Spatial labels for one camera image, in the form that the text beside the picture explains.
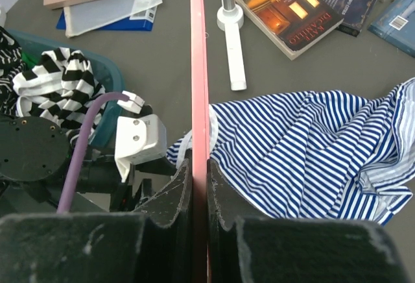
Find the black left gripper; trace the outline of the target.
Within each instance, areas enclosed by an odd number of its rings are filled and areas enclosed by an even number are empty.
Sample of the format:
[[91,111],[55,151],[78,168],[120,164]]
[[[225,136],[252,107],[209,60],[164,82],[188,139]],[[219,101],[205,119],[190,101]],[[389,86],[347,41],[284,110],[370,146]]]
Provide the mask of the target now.
[[136,192],[133,183],[136,171],[155,175],[173,176],[176,168],[166,157],[130,167],[126,182],[121,182],[112,148],[88,148],[78,177],[79,193],[110,195],[109,211],[129,212],[147,202],[153,195],[152,179],[144,178]]

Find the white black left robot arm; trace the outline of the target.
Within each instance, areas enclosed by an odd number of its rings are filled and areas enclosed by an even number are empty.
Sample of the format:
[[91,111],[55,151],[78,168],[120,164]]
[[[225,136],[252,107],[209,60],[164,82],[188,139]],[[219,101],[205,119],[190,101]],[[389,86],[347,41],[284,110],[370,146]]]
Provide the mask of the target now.
[[[64,185],[74,149],[63,130],[39,117],[1,118],[1,191],[23,190],[37,203],[58,206],[52,192]],[[123,211],[151,194],[145,179],[136,194],[121,182],[112,148],[88,145],[76,191],[110,196],[110,210]]]

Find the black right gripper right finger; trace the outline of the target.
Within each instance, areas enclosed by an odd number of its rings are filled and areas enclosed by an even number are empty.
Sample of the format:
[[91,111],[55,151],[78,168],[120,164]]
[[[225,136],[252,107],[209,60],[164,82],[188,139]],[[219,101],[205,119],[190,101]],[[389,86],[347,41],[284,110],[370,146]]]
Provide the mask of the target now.
[[408,282],[391,238],[369,221],[274,219],[207,163],[212,282]]

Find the blue white striped tank top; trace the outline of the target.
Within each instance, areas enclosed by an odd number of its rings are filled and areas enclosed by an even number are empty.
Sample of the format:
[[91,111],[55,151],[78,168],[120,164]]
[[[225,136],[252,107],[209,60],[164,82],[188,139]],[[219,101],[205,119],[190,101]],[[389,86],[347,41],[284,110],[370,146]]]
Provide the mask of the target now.
[[209,118],[211,159],[270,217],[384,225],[412,198],[413,79],[378,99],[329,90],[228,101]]

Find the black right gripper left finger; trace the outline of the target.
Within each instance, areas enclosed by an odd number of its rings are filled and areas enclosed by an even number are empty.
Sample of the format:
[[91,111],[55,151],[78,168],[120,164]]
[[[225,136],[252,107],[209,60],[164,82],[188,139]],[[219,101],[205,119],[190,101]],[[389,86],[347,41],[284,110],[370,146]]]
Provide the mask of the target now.
[[133,212],[10,214],[2,282],[190,282],[191,163]]

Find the pink plastic hanger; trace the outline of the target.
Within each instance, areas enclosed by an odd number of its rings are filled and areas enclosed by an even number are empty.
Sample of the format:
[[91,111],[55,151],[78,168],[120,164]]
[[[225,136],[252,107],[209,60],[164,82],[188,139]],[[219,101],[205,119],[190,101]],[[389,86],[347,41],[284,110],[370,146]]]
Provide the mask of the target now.
[[208,273],[207,161],[209,158],[208,72],[204,0],[190,0],[191,119],[193,178],[193,282],[206,282]]

